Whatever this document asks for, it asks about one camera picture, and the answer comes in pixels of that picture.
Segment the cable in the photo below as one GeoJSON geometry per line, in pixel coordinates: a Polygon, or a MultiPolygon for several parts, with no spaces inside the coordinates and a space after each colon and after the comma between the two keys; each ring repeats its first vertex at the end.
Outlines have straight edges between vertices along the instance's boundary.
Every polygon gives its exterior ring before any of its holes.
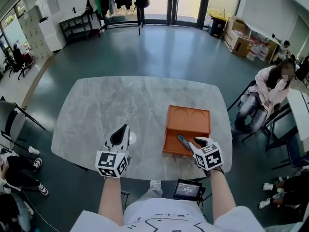
{"type": "Polygon", "coordinates": [[[37,211],[37,209],[34,207],[33,203],[30,201],[30,199],[28,198],[28,196],[25,194],[24,191],[22,191],[24,193],[24,195],[26,196],[26,198],[29,200],[30,204],[32,205],[33,209],[39,214],[39,216],[43,219],[44,222],[46,222],[50,227],[52,227],[54,230],[60,232],[59,230],[55,229],[52,225],[50,225],[42,216],[41,214],[37,211]]]}
{"type": "Polygon", "coordinates": [[[212,195],[212,193],[211,194],[209,194],[205,199],[203,199],[203,201],[202,202],[204,202],[205,200],[207,200],[210,196],[212,195]]]}

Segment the floor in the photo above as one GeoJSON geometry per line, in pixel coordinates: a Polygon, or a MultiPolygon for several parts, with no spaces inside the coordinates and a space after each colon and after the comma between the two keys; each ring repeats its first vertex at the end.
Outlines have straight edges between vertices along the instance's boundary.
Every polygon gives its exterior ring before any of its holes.
{"type": "MultiPolygon", "coordinates": [[[[137,28],[108,29],[101,38],[71,44],[61,50],[52,66],[38,83],[27,111],[42,123],[43,131],[27,123],[21,137],[26,145],[41,151],[44,163],[35,177],[48,188],[50,195],[27,192],[39,213],[61,232],[69,231],[83,210],[97,212],[103,178],[94,171],[84,171],[51,152],[53,129],[61,106],[73,84],[80,78],[113,75],[171,77],[213,84],[219,87],[227,107],[245,89],[256,73],[266,67],[231,54],[224,42],[207,32],[170,26],[146,25],[141,36],[137,28]]],[[[229,112],[233,120],[236,109],[229,112]]],[[[294,125],[287,116],[278,126],[278,136],[294,125]]],[[[291,175],[291,167],[271,170],[287,158],[284,147],[264,151],[266,137],[258,132],[245,141],[233,141],[232,170],[226,174],[237,205],[249,207],[265,227],[294,221],[289,208],[257,205],[268,195],[261,190],[266,181],[276,176],[291,175]]],[[[149,186],[148,181],[121,179],[122,190],[130,192],[127,205],[139,198],[149,186]]],[[[170,198],[176,182],[163,182],[163,197],[170,198]]],[[[210,180],[203,181],[210,194],[210,180]]],[[[212,222],[211,198],[204,202],[203,213],[212,222]]],[[[38,215],[33,224],[41,231],[54,231],[38,215]]]]}

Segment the hand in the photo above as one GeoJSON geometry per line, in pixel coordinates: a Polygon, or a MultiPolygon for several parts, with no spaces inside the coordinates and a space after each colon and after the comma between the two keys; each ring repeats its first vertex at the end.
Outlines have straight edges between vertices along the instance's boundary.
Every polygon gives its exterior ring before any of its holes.
{"type": "Polygon", "coordinates": [[[6,160],[2,166],[3,168],[3,172],[6,172],[9,169],[10,165],[8,163],[8,161],[6,160]]]}
{"type": "Polygon", "coordinates": [[[284,81],[284,82],[287,82],[287,81],[289,81],[289,76],[288,75],[282,75],[282,80],[284,81]]]}

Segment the orange box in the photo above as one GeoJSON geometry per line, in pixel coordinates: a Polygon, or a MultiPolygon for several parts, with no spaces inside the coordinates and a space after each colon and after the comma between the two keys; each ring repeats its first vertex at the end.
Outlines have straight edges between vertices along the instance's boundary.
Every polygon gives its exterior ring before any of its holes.
{"type": "Polygon", "coordinates": [[[191,150],[187,149],[177,136],[181,134],[196,147],[200,147],[194,142],[194,138],[209,137],[210,133],[210,111],[170,105],[163,152],[192,156],[191,150]]]}

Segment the black pants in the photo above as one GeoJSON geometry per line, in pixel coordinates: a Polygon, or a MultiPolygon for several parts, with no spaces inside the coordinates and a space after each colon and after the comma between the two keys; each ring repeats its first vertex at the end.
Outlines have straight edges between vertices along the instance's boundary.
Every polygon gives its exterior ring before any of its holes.
{"type": "Polygon", "coordinates": [[[286,192],[284,205],[299,205],[309,201],[309,173],[287,179],[283,184],[286,192]]]}
{"type": "Polygon", "coordinates": [[[6,181],[14,187],[37,187],[40,182],[21,172],[23,169],[35,171],[36,167],[22,157],[10,156],[7,158],[9,169],[6,172],[6,181]]]}

